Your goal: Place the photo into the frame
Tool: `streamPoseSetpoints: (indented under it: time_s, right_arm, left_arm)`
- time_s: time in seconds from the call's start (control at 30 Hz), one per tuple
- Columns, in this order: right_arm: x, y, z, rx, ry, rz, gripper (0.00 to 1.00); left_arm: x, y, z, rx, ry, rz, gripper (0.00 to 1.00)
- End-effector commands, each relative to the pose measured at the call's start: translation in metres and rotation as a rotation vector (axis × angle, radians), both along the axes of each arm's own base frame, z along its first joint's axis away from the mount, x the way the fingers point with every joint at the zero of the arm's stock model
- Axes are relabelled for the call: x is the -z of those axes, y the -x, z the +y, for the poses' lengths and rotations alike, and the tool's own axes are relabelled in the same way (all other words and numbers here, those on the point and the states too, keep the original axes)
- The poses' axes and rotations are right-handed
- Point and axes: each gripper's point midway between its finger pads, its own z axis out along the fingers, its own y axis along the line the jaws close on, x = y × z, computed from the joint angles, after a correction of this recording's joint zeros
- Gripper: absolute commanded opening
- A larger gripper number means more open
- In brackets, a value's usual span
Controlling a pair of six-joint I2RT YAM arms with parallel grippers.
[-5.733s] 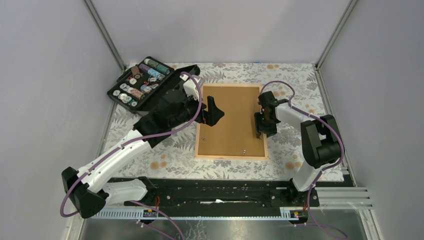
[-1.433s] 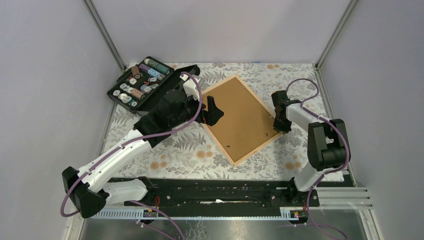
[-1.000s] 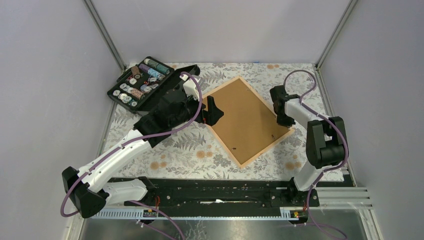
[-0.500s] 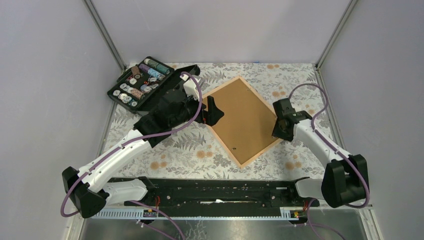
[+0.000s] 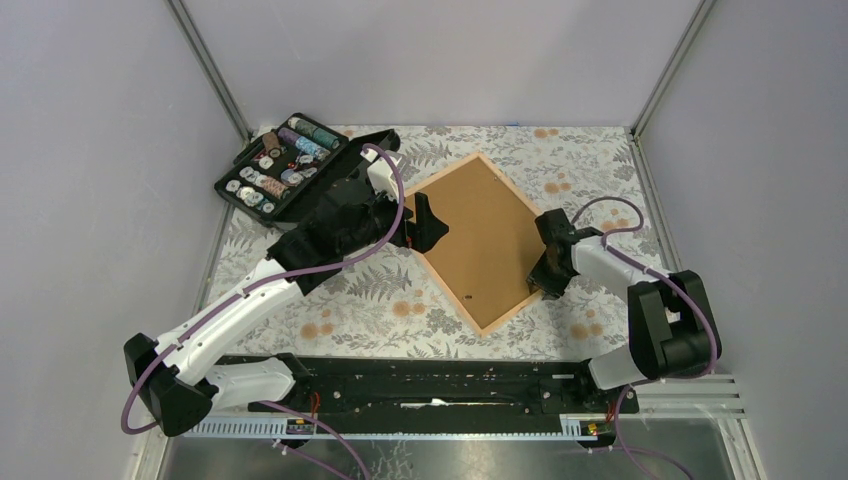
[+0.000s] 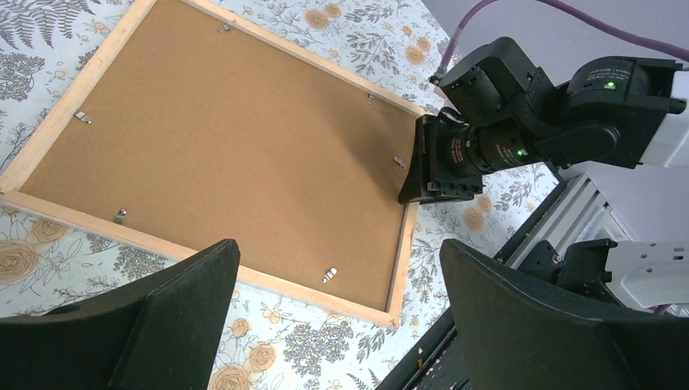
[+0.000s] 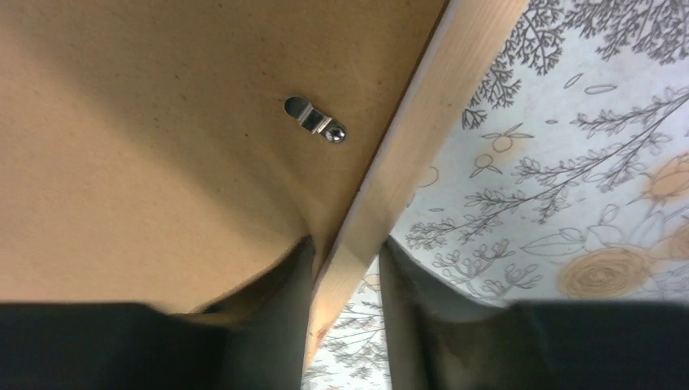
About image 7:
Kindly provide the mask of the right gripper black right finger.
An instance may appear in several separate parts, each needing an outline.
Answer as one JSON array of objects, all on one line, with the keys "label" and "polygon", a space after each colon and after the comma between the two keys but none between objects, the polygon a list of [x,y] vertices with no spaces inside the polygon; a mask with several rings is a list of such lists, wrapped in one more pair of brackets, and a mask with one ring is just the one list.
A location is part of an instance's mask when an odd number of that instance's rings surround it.
[{"label": "right gripper black right finger", "polygon": [[395,389],[685,389],[688,306],[460,294],[395,240],[379,252]]}]

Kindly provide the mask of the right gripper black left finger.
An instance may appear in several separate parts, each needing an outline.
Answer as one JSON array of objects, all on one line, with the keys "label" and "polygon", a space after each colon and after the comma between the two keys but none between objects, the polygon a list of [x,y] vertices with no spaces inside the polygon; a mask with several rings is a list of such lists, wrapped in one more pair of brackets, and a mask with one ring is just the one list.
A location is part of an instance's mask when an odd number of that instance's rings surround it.
[{"label": "right gripper black left finger", "polygon": [[135,302],[4,303],[4,389],[298,389],[314,243],[187,314]]}]

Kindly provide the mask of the brown frame backing board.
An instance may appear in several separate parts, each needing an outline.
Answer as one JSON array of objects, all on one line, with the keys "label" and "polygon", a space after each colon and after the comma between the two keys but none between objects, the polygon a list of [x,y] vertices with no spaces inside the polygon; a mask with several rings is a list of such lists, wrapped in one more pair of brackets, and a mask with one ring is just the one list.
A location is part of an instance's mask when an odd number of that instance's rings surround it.
[{"label": "brown frame backing board", "polygon": [[2,2],[2,300],[188,311],[303,236],[321,262],[443,9]]}]

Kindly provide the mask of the wooden picture frame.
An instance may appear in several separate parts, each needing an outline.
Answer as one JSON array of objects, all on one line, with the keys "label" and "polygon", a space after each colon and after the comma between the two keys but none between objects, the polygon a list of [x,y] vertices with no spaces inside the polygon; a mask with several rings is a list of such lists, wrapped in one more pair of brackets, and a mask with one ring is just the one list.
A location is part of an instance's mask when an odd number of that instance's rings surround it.
[{"label": "wooden picture frame", "polygon": [[448,1],[316,277],[304,365],[366,274],[525,1]]}]

